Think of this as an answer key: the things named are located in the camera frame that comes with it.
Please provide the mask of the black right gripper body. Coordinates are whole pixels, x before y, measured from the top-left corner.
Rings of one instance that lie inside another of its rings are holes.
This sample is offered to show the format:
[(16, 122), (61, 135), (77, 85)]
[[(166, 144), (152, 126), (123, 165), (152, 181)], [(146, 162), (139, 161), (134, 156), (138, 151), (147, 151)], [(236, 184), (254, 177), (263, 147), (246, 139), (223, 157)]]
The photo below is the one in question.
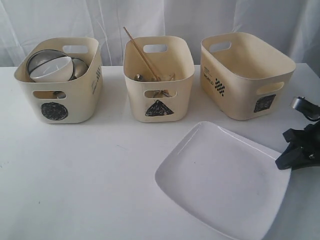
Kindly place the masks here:
[(302, 161), (297, 169), (320, 166), (320, 124), (307, 125), (301, 136)]

